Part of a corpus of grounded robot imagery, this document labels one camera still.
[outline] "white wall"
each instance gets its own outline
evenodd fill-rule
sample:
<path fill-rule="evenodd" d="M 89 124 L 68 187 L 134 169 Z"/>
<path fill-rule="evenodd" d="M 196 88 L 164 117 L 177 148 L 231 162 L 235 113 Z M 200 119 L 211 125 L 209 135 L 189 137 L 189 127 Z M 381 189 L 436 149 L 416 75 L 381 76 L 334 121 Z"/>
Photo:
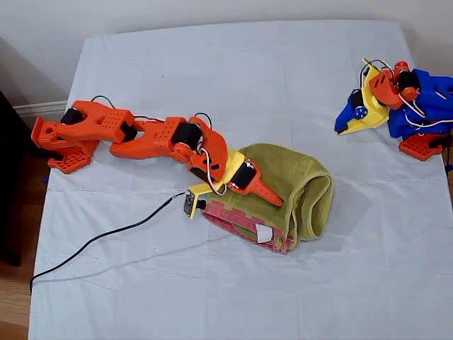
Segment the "white wall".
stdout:
<path fill-rule="evenodd" d="M 452 0 L 0 0 L 0 89 L 13 105 L 66 99 L 91 36 L 313 18 L 398 20 L 417 66 L 453 75 Z"/>

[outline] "folded towel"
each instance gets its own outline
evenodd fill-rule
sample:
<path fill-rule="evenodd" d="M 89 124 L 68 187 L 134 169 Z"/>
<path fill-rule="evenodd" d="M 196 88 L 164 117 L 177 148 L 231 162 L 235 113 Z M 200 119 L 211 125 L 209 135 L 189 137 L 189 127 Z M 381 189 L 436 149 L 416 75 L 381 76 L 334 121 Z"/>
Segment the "folded towel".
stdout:
<path fill-rule="evenodd" d="M 283 199 L 283 206 L 253 193 L 228 190 L 223 196 L 210 193 L 203 215 L 233 234 L 282 253 L 301 240 L 320 237 L 333 195 L 329 172 L 315 158 L 273 144 L 253 144 L 240 152 L 255 161 L 263 172 L 261 179 Z"/>

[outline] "dark furniture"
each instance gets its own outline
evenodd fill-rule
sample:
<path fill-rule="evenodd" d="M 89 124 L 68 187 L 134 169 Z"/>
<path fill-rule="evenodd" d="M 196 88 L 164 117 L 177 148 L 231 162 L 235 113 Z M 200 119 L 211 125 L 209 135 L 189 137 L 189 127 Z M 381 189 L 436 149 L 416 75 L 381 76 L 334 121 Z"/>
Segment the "dark furniture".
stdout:
<path fill-rule="evenodd" d="M 12 266 L 21 264 L 21 251 L 11 220 L 11 203 L 18 186 L 24 152 L 35 153 L 30 129 L 21 120 L 0 91 L 0 185 L 3 196 L 0 204 L 0 260 Z"/>

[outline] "electrical wire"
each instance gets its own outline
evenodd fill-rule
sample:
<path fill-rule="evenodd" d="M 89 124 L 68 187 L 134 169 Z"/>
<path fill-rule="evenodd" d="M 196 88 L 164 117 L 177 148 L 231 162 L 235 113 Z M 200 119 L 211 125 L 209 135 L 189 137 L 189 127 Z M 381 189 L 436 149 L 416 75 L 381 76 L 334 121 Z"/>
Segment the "electrical wire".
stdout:
<path fill-rule="evenodd" d="M 198 112 L 198 113 L 196 113 L 196 114 L 194 115 L 194 117 L 197 117 L 198 115 L 203 115 L 203 116 L 205 116 L 205 117 L 209 120 L 209 122 L 210 122 L 210 129 L 212 130 L 212 120 L 211 120 L 211 117 L 209 117 L 208 114 L 207 114 L 207 113 L 204 113 L 204 112 Z"/>
<path fill-rule="evenodd" d="M 110 101 L 109 98 L 107 98 L 106 96 L 103 96 L 102 94 L 98 94 L 97 96 L 94 96 L 91 101 L 95 101 L 97 98 L 104 98 L 106 101 L 108 101 L 108 103 L 110 104 L 110 106 L 112 106 L 112 108 L 116 108 L 112 102 Z"/>
<path fill-rule="evenodd" d="M 95 101 L 97 98 L 104 98 L 106 101 L 108 101 L 108 103 L 110 104 L 110 106 L 112 106 L 112 108 L 116 108 L 113 104 L 112 104 L 112 101 L 106 97 L 106 96 L 103 96 L 102 94 L 99 94 L 97 96 L 94 96 L 91 101 Z M 149 120 L 156 120 L 158 122 L 163 122 L 164 120 L 162 119 L 159 119 L 159 118 L 153 118 L 153 117 L 148 117 L 147 115 L 135 115 L 134 118 L 146 118 L 146 119 L 149 119 Z"/>
<path fill-rule="evenodd" d="M 149 120 L 156 120 L 158 122 L 164 122 L 165 120 L 159 119 L 159 118 L 154 118 L 154 117 L 148 117 L 147 115 L 135 115 L 134 118 L 146 118 Z"/>
<path fill-rule="evenodd" d="M 210 153 L 204 147 L 201 147 L 200 151 L 203 151 L 206 154 L 207 183 L 209 184 L 209 186 L 210 186 L 210 188 L 211 188 L 213 193 L 215 193 L 216 195 L 219 195 L 219 196 L 224 195 L 226 193 L 226 191 L 227 191 L 227 186 L 224 184 L 224 190 L 220 193 L 219 191 L 217 191 L 217 189 L 214 187 L 214 184 L 211 181 Z"/>
<path fill-rule="evenodd" d="M 76 257 L 77 255 L 79 255 L 89 244 L 95 242 L 97 239 L 100 239 L 102 237 L 105 237 L 105 236 L 108 236 L 108 235 L 111 235 L 111 234 L 116 234 L 117 232 L 123 232 L 125 230 L 128 230 L 128 229 L 132 229 L 132 228 L 135 228 L 135 227 L 138 227 L 139 225 L 143 225 L 145 222 L 148 222 L 150 219 L 152 219 L 159 211 L 161 211 L 162 209 L 164 209 L 174 198 L 177 198 L 178 196 L 181 196 L 183 195 L 184 192 L 182 193 L 177 193 L 173 196 L 171 196 L 168 200 L 166 200 L 160 207 L 158 207 L 157 209 L 155 209 L 154 212 L 152 212 L 148 217 L 144 218 L 143 220 L 141 220 L 140 222 L 136 222 L 132 225 L 127 225 L 126 227 L 121 227 L 121 228 L 118 228 L 118 229 L 114 229 L 114 230 L 111 230 L 109 232 L 104 232 L 102 234 L 99 234 L 98 236 L 95 236 L 93 237 L 92 239 L 89 239 L 78 251 L 76 251 L 74 254 L 72 254 L 70 257 L 68 257 L 66 260 L 64 260 L 63 262 L 61 262 L 59 265 L 55 266 L 55 267 L 52 267 L 51 269 L 47 269 L 46 271 L 43 271 L 42 273 L 39 273 L 39 274 L 36 274 L 35 276 L 33 276 L 30 280 L 30 294 L 31 294 L 31 291 L 33 289 L 33 281 L 36 279 L 36 278 L 39 278 L 40 276 L 43 276 L 45 274 L 48 274 L 52 271 L 55 271 L 57 270 L 58 268 L 60 267 L 63 267 L 65 264 L 67 264 L 68 262 L 70 262 L 74 257 Z"/>
<path fill-rule="evenodd" d="M 417 103 L 413 101 L 415 107 L 413 107 L 402 95 L 398 93 L 399 98 L 405 103 L 413 112 L 417 113 L 421 118 L 426 118 L 426 114 L 421 108 L 417 106 Z"/>
<path fill-rule="evenodd" d="M 432 126 L 436 126 L 437 124 L 440 124 L 440 123 L 453 123 L 453 120 L 438 120 L 437 122 L 433 123 L 433 124 L 428 124 L 428 125 L 420 125 L 420 124 L 417 124 L 417 123 L 414 123 L 413 121 L 411 121 L 409 118 L 408 118 L 408 114 L 404 111 L 404 116 L 406 118 L 406 122 L 408 122 L 409 124 L 411 124 L 412 126 L 416 126 L 417 128 L 431 128 Z"/>

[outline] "black cable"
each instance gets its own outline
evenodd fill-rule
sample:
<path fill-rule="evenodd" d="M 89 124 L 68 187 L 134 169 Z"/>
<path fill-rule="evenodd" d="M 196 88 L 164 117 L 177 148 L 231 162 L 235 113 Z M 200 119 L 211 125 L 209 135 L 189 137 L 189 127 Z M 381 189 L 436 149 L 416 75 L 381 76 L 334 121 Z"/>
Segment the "black cable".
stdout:
<path fill-rule="evenodd" d="M 110 99 L 107 98 L 106 96 L 103 96 L 102 94 L 99 94 L 99 95 L 97 95 L 97 96 L 94 96 L 94 97 L 91 99 L 91 101 L 95 101 L 95 99 L 97 99 L 97 98 L 104 98 L 105 100 L 107 100 L 107 101 L 109 102 L 109 104 L 110 104 L 110 106 L 112 106 L 112 108 L 116 108 L 116 107 L 112 104 L 112 102 L 110 101 Z"/>
<path fill-rule="evenodd" d="M 158 122 L 164 122 L 165 120 L 159 119 L 159 118 L 154 118 L 154 117 L 148 117 L 147 115 L 135 115 L 134 118 L 146 118 L 149 120 L 157 120 Z"/>
<path fill-rule="evenodd" d="M 204 113 L 204 112 L 196 113 L 196 114 L 194 115 L 194 117 L 196 117 L 196 116 L 198 116 L 198 115 L 203 115 L 203 116 L 205 116 L 205 117 L 209 120 L 209 122 L 210 122 L 210 128 L 211 128 L 211 130 L 212 130 L 212 120 L 211 120 L 211 117 L 209 117 L 209 116 L 208 116 L 206 113 Z"/>
<path fill-rule="evenodd" d="M 171 196 L 168 200 L 166 200 L 160 207 L 158 207 L 157 209 L 155 209 L 155 211 L 150 214 L 150 216 L 146 217 L 145 219 L 141 220 L 140 222 L 137 222 L 137 223 L 134 223 L 133 225 L 127 225 L 126 227 L 121 227 L 121 228 L 118 228 L 118 229 L 114 229 L 114 230 L 111 230 L 109 232 L 104 232 L 102 234 L 99 234 L 98 236 L 95 236 L 93 237 L 92 239 L 88 240 L 87 243 L 85 243 L 78 251 L 76 251 L 74 254 L 72 254 L 70 257 L 68 257 L 66 260 L 64 260 L 63 262 L 61 262 L 58 266 L 55 266 L 51 269 L 47 269 L 46 271 L 43 271 L 42 273 L 39 273 L 39 274 L 36 274 L 35 276 L 33 276 L 30 280 L 30 294 L 31 294 L 31 290 L 33 289 L 33 281 L 36 279 L 36 278 L 39 278 L 40 276 L 43 276 L 45 274 L 48 274 L 50 273 L 51 271 L 55 271 L 57 270 L 58 268 L 64 266 L 65 264 L 67 264 L 69 261 L 71 261 L 74 257 L 76 257 L 77 255 L 79 255 L 89 244 L 95 242 L 97 239 L 100 239 L 101 237 L 104 237 L 104 236 L 108 236 L 108 235 L 111 235 L 111 234 L 115 234 L 117 232 L 123 232 L 125 230 L 128 230 L 128 229 L 132 229 L 134 227 L 138 227 L 139 225 L 142 225 L 144 224 L 145 222 L 148 222 L 150 219 L 152 219 L 155 214 L 157 214 L 159 211 L 161 211 L 162 209 L 164 209 L 174 198 L 178 197 L 178 196 L 181 196 L 183 195 L 184 192 L 182 193 L 177 193 L 176 195 L 173 195 Z"/>

